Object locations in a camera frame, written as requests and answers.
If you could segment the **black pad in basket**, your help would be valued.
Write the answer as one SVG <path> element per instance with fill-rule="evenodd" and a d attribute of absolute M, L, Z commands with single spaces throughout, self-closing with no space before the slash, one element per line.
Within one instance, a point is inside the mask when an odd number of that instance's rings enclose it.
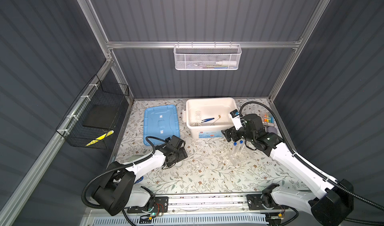
<path fill-rule="evenodd" d="M 96 129 L 109 129 L 118 112 L 118 107 L 94 105 L 87 114 L 83 126 Z"/>

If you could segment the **grey eyeglass case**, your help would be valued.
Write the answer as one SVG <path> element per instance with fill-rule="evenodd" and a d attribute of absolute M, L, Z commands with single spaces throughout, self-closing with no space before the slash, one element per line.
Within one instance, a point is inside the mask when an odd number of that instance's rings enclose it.
<path fill-rule="evenodd" d="M 271 127 L 271 126 L 269 126 L 269 127 L 267 127 L 267 131 L 268 131 L 269 133 L 278 134 L 278 130 L 277 130 L 275 127 Z"/>

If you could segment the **white plastic storage bin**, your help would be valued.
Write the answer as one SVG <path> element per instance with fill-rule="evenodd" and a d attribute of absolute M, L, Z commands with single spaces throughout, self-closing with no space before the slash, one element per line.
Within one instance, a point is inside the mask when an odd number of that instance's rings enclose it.
<path fill-rule="evenodd" d="M 233 98 L 190 99 L 183 110 L 183 121 L 191 137 L 209 139 L 223 137 L 222 130 L 234 126 L 230 112 L 237 109 Z"/>

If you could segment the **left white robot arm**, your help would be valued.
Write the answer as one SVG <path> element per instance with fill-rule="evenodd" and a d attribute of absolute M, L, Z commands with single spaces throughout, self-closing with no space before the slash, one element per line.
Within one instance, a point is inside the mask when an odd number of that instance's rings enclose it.
<path fill-rule="evenodd" d="M 137 182 L 157 168 L 169 169 L 188 157 L 186 142 L 173 135 L 165 140 L 147 136 L 152 147 L 149 154 L 128 163 L 112 162 L 106 171 L 86 184 L 82 202 L 89 208 L 104 209 L 111 216 L 128 208 L 150 211 L 155 205 L 155 194 Z"/>

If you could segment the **clear test tube rack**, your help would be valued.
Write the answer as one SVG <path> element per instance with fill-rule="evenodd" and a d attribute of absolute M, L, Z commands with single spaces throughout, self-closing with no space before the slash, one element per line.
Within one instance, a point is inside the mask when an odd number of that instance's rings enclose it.
<path fill-rule="evenodd" d="M 254 151 L 250 150 L 245 145 L 241 152 L 239 152 L 239 149 L 238 149 L 236 159 L 234 161 L 232 161 L 231 160 L 232 149 L 233 149 L 233 146 L 231 147 L 229 153 L 227 154 L 227 162 L 229 165 L 232 165 L 234 167 L 242 166 L 242 165 L 249 163 L 255 154 Z"/>

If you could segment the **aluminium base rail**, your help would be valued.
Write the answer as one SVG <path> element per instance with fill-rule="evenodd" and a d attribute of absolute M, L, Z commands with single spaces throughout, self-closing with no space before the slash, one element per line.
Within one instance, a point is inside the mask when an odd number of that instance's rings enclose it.
<path fill-rule="evenodd" d="M 126 210 L 129 214 L 266 213 L 284 210 L 280 206 L 268 210 L 262 205 L 261 197 L 261 192 L 156 195 L 154 205 L 148 210 L 139 207 Z"/>

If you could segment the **blue plastic tweezers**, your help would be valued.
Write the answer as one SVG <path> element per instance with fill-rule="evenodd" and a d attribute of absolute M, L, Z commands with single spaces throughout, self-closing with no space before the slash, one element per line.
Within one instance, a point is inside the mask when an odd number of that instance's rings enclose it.
<path fill-rule="evenodd" d="M 201 120 L 201 123 L 206 123 L 206 122 L 209 122 L 209 121 L 212 121 L 214 120 L 215 118 L 207 118 L 207 119 L 203 119 Z"/>

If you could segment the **yellow black striped item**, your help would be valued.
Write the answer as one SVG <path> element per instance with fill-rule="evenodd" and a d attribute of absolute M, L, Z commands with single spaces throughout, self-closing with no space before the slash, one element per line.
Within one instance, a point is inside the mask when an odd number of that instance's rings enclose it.
<path fill-rule="evenodd" d="M 96 139 L 90 141 L 88 144 L 86 144 L 86 147 L 89 147 L 89 146 L 91 146 L 91 145 L 93 145 L 93 144 L 96 144 L 96 143 L 98 143 L 98 142 L 104 140 L 106 137 L 112 135 L 113 133 L 114 133 L 114 130 L 108 131 L 107 133 L 105 133 L 105 134 L 103 134 L 103 135 L 97 137 Z"/>

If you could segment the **colourful marker pack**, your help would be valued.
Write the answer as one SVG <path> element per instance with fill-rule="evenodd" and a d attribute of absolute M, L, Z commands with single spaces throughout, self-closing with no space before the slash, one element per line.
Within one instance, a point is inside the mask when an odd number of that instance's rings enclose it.
<path fill-rule="evenodd" d="M 265 114 L 262 119 L 263 119 L 263 124 L 265 126 L 271 126 L 271 127 L 275 126 L 275 120 L 273 116 L 269 114 Z"/>

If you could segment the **blue plastic bin lid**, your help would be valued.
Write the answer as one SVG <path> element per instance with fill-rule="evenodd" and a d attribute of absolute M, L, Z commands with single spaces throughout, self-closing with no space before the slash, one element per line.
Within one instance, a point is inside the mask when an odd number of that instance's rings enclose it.
<path fill-rule="evenodd" d="M 151 107 L 145 110 L 143 143 L 147 136 L 153 136 L 165 140 L 173 135 L 180 137 L 179 117 L 175 105 Z"/>

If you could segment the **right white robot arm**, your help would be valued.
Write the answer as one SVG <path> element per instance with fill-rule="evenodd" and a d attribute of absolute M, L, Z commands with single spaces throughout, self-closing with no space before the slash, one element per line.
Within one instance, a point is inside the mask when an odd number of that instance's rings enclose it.
<path fill-rule="evenodd" d="M 353 190 L 351 183 L 338 182 L 289 148 L 282 137 L 264 127 L 257 114 L 242 116 L 238 110 L 233 110 L 229 118 L 233 127 L 222 130 L 228 142 L 243 140 L 245 144 L 251 143 L 250 150 L 259 150 L 282 164 L 310 190 L 303 193 L 285 188 L 281 183 L 272 183 L 262 191 L 259 199 L 266 209 L 283 206 L 303 211 L 323 226 L 338 226 L 353 211 L 354 199 L 348 194 Z"/>

